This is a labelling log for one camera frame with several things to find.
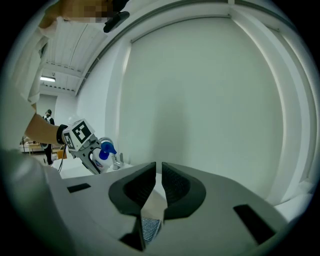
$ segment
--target blue bottle cap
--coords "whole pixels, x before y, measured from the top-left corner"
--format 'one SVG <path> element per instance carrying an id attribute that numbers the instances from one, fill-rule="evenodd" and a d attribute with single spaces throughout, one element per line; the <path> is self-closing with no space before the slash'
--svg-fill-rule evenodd
<path id="1" fill-rule="evenodd" d="M 110 142 L 103 142 L 101 144 L 101 150 L 99 153 L 99 158 L 102 160 L 107 160 L 109 157 L 109 153 L 116 154 L 114 146 Z"/>

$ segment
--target person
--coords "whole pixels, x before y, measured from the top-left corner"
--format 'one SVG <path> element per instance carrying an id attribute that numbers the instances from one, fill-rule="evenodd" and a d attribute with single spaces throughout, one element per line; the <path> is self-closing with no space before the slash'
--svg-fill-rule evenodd
<path id="1" fill-rule="evenodd" d="M 47 121 L 48 124 L 55 125 L 55 120 L 53 119 L 51 109 L 48 109 L 45 115 L 42 117 L 44 120 Z M 52 154 L 52 144 L 41 144 L 41 147 L 44 150 L 46 156 L 46 162 L 50 166 L 53 164 L 51 154 Z"/>
<path id="2" fill-rule="evenodd" d="M 38 27 L 31 33 L 22 52 L 13 52 L 11 62 L 4 71 L 4 92 L 1 96 L 1 109 L 8 109 L 1 113 L 1 143 L 5 149 L 15 149 L 19 146 L 18 139 L 8 134 L 23 132 L 31 140 L 44 144 L 65 144 L 62 131 L 66 125 L 52 125 L 36 114 L 37 101 L 40 97 L 40 78 L 42 70 L 41 50 L 55 35 L 57 23 L 77 21 L 89 22 L 91 18 L 106 18 L 113 16 L 113 2 L 115 0 L 59 0 L 49 6 Z M 21 125 L 15 124 L 12 113 L 19 113 Z"/>

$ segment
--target metal faucet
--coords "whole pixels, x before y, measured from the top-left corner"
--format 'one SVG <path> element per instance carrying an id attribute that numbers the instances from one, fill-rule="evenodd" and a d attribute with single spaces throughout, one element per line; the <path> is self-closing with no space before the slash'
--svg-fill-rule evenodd
<path id="1" fill-rule="evenodd" d="M 99 139 L 99 141 L 100 141 L 100 143 L 109 142 L 113 145 L 113 147 L 115 146 L 112 139 L 110 139 L 108 137 L 102 137 Z M 119 154 L 119 157 L 117 155 L 118 155 L 118 153 L 117 154 L 111 153 L 111 158 L 112 158 L 112 162 L 113 162 L 113 166 L 112 166 L 113 170 L 119 170 L 121 167 L 123 167 L 125 165 L 124 155 L 122 153 Z"/>

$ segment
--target ceiling light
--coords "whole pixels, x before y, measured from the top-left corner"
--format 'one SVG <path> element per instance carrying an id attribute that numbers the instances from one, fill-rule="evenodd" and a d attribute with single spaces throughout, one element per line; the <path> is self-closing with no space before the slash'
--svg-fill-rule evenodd
<path id="1" fill-rule="evenodd" d="M 40 80 L 48 81 L 48 82 L 55 82 L 56 81 L 56 79 L 54 77 L 48 77 L 48 76 L 41 76 Z"/>

